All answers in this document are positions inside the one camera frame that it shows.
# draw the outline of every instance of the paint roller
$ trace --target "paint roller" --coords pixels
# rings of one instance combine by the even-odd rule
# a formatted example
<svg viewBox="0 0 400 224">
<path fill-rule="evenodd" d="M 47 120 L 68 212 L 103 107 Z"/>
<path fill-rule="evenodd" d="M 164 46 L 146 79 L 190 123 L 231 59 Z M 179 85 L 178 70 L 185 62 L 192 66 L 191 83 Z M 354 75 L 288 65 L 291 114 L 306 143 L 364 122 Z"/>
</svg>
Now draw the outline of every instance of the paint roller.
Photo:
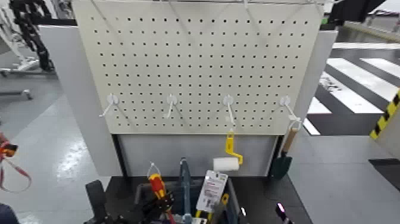
<svg viewBox="0 0 400 224">
<path fill-rule="evenodd" d="M 239 165 L 243 164 L 243 156 L 233 151 L 233 138 L 235 133 L 231 130 L 226 136 L 225 152 L 234 157 L 214 158 L 213 165 L 215 171 L 239 170 Z"/>
</svg>

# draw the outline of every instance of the orange strap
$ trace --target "orange strap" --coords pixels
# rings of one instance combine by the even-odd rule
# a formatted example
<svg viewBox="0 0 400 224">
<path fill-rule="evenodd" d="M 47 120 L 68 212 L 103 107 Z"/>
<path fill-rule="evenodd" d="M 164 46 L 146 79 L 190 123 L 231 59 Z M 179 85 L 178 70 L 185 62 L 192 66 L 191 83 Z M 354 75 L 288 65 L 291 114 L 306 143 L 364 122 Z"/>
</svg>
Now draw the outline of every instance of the orange strap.
<svg viewBox="0 0 400 224">
<path fill-rule="evenodd" d="M 25 189 L 23 189 L 21 191 L 10 191 L 9 189 L 6 189 L 4 187 L 4 176 L 5 175 L 4 175 L 3 165 L 2 165 L 3 160 L 5 160 L 12 168 L 14 168 L 22 176 L 24 176 L 28 179 L 29 183 Z M 27 172 L 25 172 L 25 170 L 23 170 L 19 166 L 15 165 L 11 161 L 9 161 L 9 159 L 5 158 L 3 154 L 0 154 L 0 189 L 2 189 L 3 191 L 6 191 L 6 192 L 19 193 L 19 192 L 26 191 L 30 187 L 31 184 L 32 184 L 32 178 L 29 176 L 29 174 Z"/>
</svg>

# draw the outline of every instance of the white hook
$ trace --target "white hook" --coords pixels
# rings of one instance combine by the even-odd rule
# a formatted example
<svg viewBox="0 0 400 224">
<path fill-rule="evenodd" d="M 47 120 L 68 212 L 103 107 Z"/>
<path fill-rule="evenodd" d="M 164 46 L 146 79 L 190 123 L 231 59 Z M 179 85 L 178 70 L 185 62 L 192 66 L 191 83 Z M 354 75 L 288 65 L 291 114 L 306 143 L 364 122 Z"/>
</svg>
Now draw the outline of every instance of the white hook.
<svg viewBox="0 0 400 224">
<path fill-rule="evenodd" d="M 165 118 L 170 118 L 171 117 L 172 106 L 176 105 L 178 103 L 178 99 L 174 95 L 170 94 L 167 97 L 167 103 L 170 105 L 170 108 L 168 109 L 168 113 L 164 114 L 164 117 Z"/>
<path fill-rule="evenodd" d="M 232 125 L 236 125 L 235 120 L 233 119 L 232 109 L 230 108 L 230 106 L 233 104 L 233 97 L 231 97 L 229 94 L 226 95 L 224 97 L 223 103 L 225 106 L 228 107 L 229 117 L 227 117 L 227 120 L 230 119 L 230 122 L 232 123 Z"/>
<path fill-rule="evenodd" d="M 109 103 L 108 106 L 105 108 L 104 112 L 102 114 L 99 115 L 99 117 L 104 117 L 108 111 L 110 110 L 112 105 L 117 105 L 120 101 L 118 99 L 118 97 L 114 94 L 109 94 L 107 96 L 107 102 Z"/>
<path fill-rule="evenodd" d="M 300 117 L 296 116 L 296 114 L 293 112 L 293 110 L 291 109 L 291 107 L 289 106 L 290 104 L 290 97 L 289 96 L 285 96 L 282 97 L 280 99 L 279 104 L 282 107 L 286 107 L 286 109 L 288 110 L 288 112 L 290 113 L 289 115 L 289 120 L 292 121 L 292 123 L 289 125 L 289 129 L 293 127 L 293 125 L 297 122 L 298 123 L 298 127 L 297 129 L 300 130 L 301 128 L 301 119 Z"/>
</svg>

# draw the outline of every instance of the crosswalk stripes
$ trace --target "crosswalk stripes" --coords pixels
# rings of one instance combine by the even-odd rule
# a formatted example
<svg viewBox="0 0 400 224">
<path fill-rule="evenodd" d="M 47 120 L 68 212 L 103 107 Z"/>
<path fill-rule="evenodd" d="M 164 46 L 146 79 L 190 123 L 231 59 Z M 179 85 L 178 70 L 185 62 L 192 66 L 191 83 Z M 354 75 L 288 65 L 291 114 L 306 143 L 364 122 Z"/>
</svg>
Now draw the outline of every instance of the crosswalk stripes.
<svg viewBox="0 0 400 224">
<path fill-rule="evenodd" d="M 400 66 L 383 58 L 360 58 L 366 63 L 400 78 Z"/>
<path fill-rule="evenodd" d="M 400 43 L 349 43 L 337 42 L 332 46 L 333 49 L 400 49 Z"/>
<path fill-rule="evenodd" d="M 398 90 L 397 86 L 390 84 L 343 58 L 329 58 L 327 63 L 369 90 L 380 95 L 388 102 L 392 100 Z"/>
<path fill-rule="evenodd" d="M 307 114 L 332 114 L 317 98 L 313 97 Z"/>
<path fill-rule="evenodd" d="M 354 113 L 383 113 L 382 110 L 379 110 L 325 71 L 321 76 L 320 84 Z"/>
<path fill-rule="evenodd" d="M 321 135 L 321 133 L 314 127 L 314 125 L 306 118 L 303 122 L 304 127 L 310 135 Z"/>
<path fill-rule="evenodd" d="M 382 108 L 398 91 L 397 84 L 388 80 L 400 78 L 396 75 L 400 73 L 400 62 L 391 61 L 329 58 L 304 120 L 307 131 L 311 135 L 368 135 L 383 114 Z"/>
</svg>

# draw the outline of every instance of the white pegboard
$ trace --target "white pegboard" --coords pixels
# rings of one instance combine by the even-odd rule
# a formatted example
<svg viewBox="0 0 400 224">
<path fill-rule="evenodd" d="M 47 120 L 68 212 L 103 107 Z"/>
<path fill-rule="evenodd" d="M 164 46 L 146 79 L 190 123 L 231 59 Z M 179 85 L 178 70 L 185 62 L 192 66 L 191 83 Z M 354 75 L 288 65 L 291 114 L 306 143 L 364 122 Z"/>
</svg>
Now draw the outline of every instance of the white pegboard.
<svg viewBox="0 0 400 224">
<path fill-rule="evenodd" d="M 321 22 L 321 5 L 74 1 L 111 133 L 281 135 L 279 100 L 297 95 Z M 173 94 L 177 104 L 164 118 Z"/>
</svg>

